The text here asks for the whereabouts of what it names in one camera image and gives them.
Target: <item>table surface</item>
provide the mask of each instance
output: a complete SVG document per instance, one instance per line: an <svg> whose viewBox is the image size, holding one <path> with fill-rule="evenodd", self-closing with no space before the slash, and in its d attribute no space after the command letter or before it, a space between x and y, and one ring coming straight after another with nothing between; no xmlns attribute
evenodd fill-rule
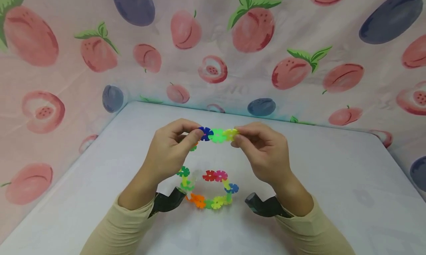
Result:
<svg viewBox="0 0 426 255"><path fill-rule="evenodd" d="M288 138L291 167L344 233L356 254L425 255L426 203L374 135L148 103L130 103L0 246L2 255L78 255L86 239L143 162L152 135L180 117L210 128L262 121ZM244 199L273 190L256 179L242 151L200 142L185 162L192 171L225 170L239 185L232 205L198 210L184 201L159 213L137 254L292 254L273 218ZM169 194L178 176L162 182ZM224 193L198 180L194 190Z"/></svg>

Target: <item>hand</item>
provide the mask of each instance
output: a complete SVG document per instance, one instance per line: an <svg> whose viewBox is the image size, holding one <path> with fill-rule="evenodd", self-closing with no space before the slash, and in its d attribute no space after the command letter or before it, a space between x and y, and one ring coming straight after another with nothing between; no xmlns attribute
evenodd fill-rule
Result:
<svg viewBox="0 0 426 255"><path fill-rule="evenodd" d="M179 172L190 149L204 135L199 124L179 119L158 129L152 138L145 162L118 198L118 205L135 210L148 204L163 180Z"/></svg>
<svg viewBox="0 0 426 255"><path fill-rule="evenodd" d="M281 205L295 216L311 212L314 200L290 169L286 137L262 123L235 129L239 135L231 146L242 149L255 176L271 185Z"/></svg>

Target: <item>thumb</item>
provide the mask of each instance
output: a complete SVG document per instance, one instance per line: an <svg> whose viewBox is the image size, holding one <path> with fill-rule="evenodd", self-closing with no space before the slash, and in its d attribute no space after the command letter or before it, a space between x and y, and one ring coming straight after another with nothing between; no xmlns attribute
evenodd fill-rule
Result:
<svg viewBox="0 0 426 255"><path fill-rule="evenodd" d="M253 145L253 143L243 135L235 135L234 141L237 143L237 145L241 148L241 150L244 152L244 154L247 156L247 159L251 162L252 158L256 156L258 150Z"/></svg>
<svg viewBox="0 0 426 255"><path fill-rule="evenodd" d="M195 146L195 144L200 141L201 137L204 135L204 132L200 129L195 129L191 131L179 144L177 144L177 149L179 152L184 152L185 154L189 153L189 150Z"/></svg>

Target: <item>beige sleeve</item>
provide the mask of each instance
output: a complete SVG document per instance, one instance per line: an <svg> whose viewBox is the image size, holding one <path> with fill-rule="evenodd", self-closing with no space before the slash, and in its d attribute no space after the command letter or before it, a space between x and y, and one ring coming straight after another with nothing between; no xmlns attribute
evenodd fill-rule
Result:
<svg viewBox="0 0 426 255"><path fill-rule="evenodd" d="M80 255L133 255L155 216L148 219L154 199L144 207L129 211L118 205L118 197L87 239Z"/></svg>
<svg viewBox="0 0 426 255"><path fill-rule="evenodd" d="M304 217L275 216L280 227L293 240L297 254L355 255L348 241L313 199L314 208Z"/></svg>

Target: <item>fabric backdrop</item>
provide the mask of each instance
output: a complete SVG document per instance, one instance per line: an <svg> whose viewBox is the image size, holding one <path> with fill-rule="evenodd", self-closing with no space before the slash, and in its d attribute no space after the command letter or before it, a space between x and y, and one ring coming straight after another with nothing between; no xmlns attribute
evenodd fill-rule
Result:
<svg viewBox="0 0 426 255"><path fill-rule="evenodd" d="M134 100L371 132L426 197L423 2L0 0L0 243Z"/></svg>

